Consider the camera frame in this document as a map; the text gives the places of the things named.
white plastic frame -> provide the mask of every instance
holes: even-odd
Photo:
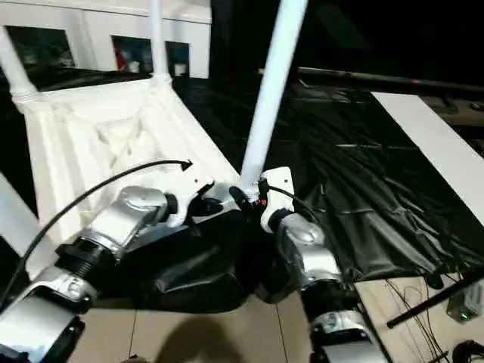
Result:
[[[28,80],[5,28],[0,27],[0,64],[9,80],[14,102],[26,119],[42,225],[82,192],[75,188],[79,179],[86,187],[92,186],[88,183],[89,172],[85,169],[77,169],[78,176],[72,173],[73,167],[82,164],[82,158],[75,151],[70,152],[76,156],[74,158],[66,154],[65,130],[59,126],[59,112],[71,112],[76,116],[81,114],[83,119],[95,122],[113,117],[113,114],[117,115],[113,119],[120,119],[123,113],[135,112],[141,102],[152,102],[153,106],[158,107],[157,110],[162,110],[163,115],[152,114],[148,109],[144,117],[153,128],[164,158],[192,160],[219,185],[237,183],[238,174],[171,88],[163,32],[160,33],[161,11],[158,1],[151,0],[155,11],[150,13],[155,34],[152,43],[156,42],[152,54],[155,73],[152,79],[141,81],[40,93]],[[64,104],[68,106],[67,111],[59,111],[58,106]],[[176,178],[176,172],[170,175]],[[60,244],[75,234],[82,223],[79,209],[75,208],[58,222],[49,235],[55,244]],[[15,250],[25,250],[25,246],[16,247]]]

tiled floor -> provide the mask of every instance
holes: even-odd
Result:
[[[427,298],[421,279],[393,281],[411,305]],[[415,321],[392,330],[386,327],[386,321],[405,307],[385,281],[359,284],[358,291],[394,362],[431,360]],[[430,310],[433,332],[443,350],[465,339],[484,343],[484,318],[459,325],[445,314],[445,307],[446,303]],[[420,318],[427,326],[425,314]],[[296,294],[277,306],[252,297],[239,309],[217,315],[95,309],[85,322],[85,334],[71,362],[117,363],[137,354],[153,363],[308,363],[311,350]]]

black fabric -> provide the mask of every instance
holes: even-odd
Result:
[[[131,252],[116,268],[104,297],[127,296],[138,309],[216,313],[236,309],[252,293],[265,243],[248,235],[233,210]]]
[[[34,83],[44,90],[144,77],[49,69],[31,74]],[[175,79],[173,87],[223,154],[240,169],[257,89],[215,87],[199,79]],[[10,145],[4,155],[13,156],[2,158],[2,171],[20,195],[33,196],[26,136],[18,127],[23,125],[23,117],[9,101],[5,81],[0,82],[0,89],[2,125],[12,131],[4,133],[4,146]],[[277,166],[291,168],[296,194],[318,210],[331,248],[353,281],[484,266],[484,227],[369,93],[341,94],[329,88],[287,91],[265,164],[266,169]],[[238,222],[230,219],[227,225],[234,231]],[[124,262],[130,268],[120,280],[125,284],[118,292],[138,296],[146,306],[170,309],[174,301],[171,296],[179,293],[179,287],[190,287],[185,298],[192,299],[206,277],[213,286],[226,291],[218,292],[226,300],[211,308],[213,311],[231,309],[242,302],[258,282],[254,275],[261,273],[260,279],[270,276],[272,261],[249,271],[237,266],[254,255],[270,256],[270,246],[250,244],[251,238],[241,240],[241,233],[231,236],[229,230],[222,235],[216,228],[207,228],[213,237],[207,233],[208,239],[201,244],[188,239],[185,245],[180,240],[186,250],[179,254],[176,244],[166,247],[165,240],[141,248]],[[268,255],[258,248],[266,249]],[[199,261],[197,252],[200,264],[190,272],[185,267],[194,259]],[[169,260],[164,254],[177,257]],[[170,271],[186,275],[172,278]],[[129,276],[135,280],[129,282]],[[158,281],[158,285],[147,287],[149,281]],[[140,284],[147,295],[136,290]],[[158,293],[150,295],[150,288],[166,295],[166,300],[162,301]],[[209,309],[204,301],[199,307],[201,311]]]
[[[175,90],[240,170],[256,92],[180,79]],[[289,166],[320,210],[353,281],[484,266],[484,227],[399,125],[366,92],[286,93],[266,169]]]

